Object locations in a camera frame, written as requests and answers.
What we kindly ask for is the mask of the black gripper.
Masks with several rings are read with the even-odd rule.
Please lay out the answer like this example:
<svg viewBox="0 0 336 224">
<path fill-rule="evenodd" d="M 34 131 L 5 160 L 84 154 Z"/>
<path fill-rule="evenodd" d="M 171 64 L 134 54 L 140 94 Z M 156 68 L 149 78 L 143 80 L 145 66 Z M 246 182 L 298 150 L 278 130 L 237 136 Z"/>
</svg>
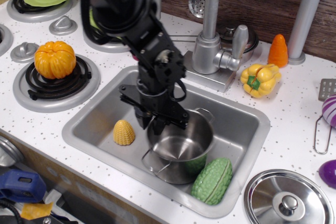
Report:
<svg viewBox="0 0 336 224">
<path fill-rule="evenodd" d="M 170 124 L 181 129 L 187 127 L 189 113 L 177 101 L 172 100 L 167 90 L 151 95 L 141 91 L 139 84 L 122 84 L 119 92 L 121 101 L 134 107 L 135 117 L 144 130 L 151 121 L 154 121 L 154 135 L 161 135 Z"/>
</svg>

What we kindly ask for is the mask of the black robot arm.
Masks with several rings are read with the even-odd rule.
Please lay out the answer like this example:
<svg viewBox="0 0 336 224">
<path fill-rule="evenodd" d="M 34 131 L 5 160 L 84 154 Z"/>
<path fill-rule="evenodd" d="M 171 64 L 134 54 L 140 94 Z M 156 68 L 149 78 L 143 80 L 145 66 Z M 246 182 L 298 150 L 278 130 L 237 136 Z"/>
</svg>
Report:
<svg viewBox="0 0 336 224">
<path fill-rule="evenodd" d="M 121 85 L 121 100 L 134 107 L 142 128 L 156 135 L 174 124 L 187 127 L 189 114 L 175 97 L 182 84 L 184 58 L 156 17 L 153 0 L 81 0 L 81 17 L 87 37 L 102 45 L 118 37 L 138 59 L 135 85 Z"/>
</svg>

